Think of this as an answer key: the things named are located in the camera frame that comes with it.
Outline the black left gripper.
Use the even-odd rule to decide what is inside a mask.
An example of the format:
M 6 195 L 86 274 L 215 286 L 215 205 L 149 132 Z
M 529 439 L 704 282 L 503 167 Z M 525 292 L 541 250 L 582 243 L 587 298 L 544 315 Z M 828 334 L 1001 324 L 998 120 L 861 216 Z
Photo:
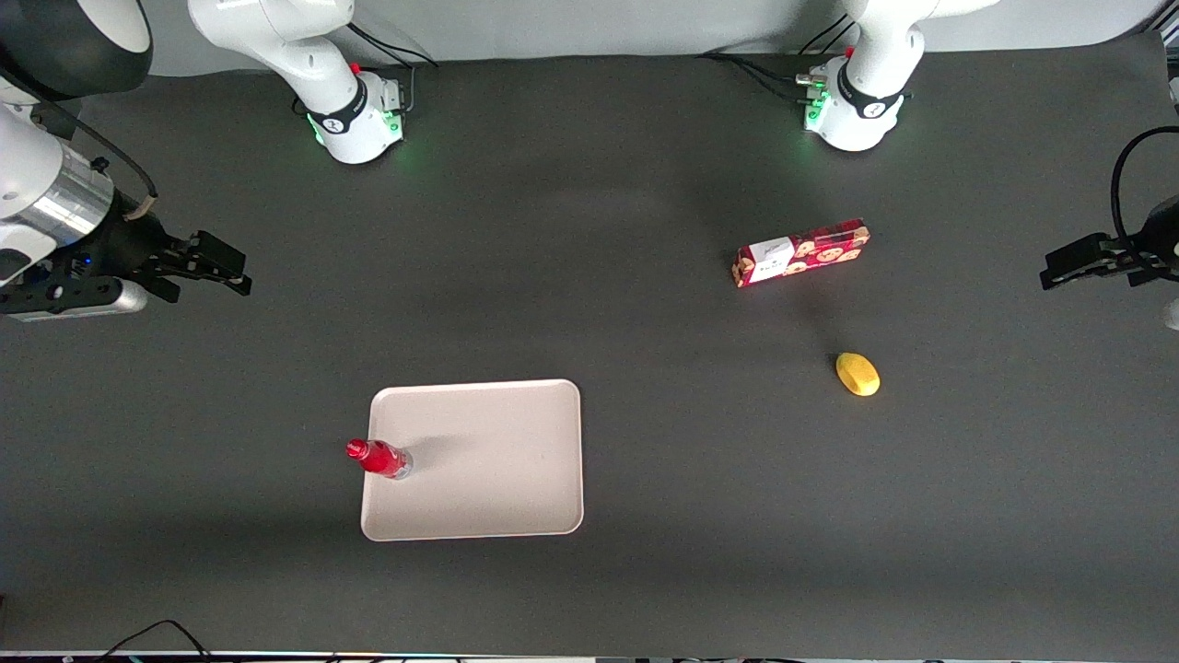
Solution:
M 1154 273 L 1138 268 L 1121 239 L 1093 232 L 1045 256 L 1040 273 L 1043 291 L 1086 278 L 1125 277 L 1131 288 L 1159 280 L 1159 273 L 1178 276 L 1178 196 L 1150 210 L 1138 232 L 1138 248 Z

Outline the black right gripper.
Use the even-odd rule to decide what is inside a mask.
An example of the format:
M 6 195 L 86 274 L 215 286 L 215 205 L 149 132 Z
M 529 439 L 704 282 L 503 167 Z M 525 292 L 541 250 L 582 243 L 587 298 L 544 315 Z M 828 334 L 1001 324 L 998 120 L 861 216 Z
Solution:
M 113 215 L 88 235 L 88 256 L 98 275 L 141 285 L 152 297 L 180 301 L 182 285 L 173 277 L 211 281 L 248 297 L 252 280 L 245 275 L 246 256 L 206 231 L 185 239 L 170 235 L 154 215 L 129 221 Z

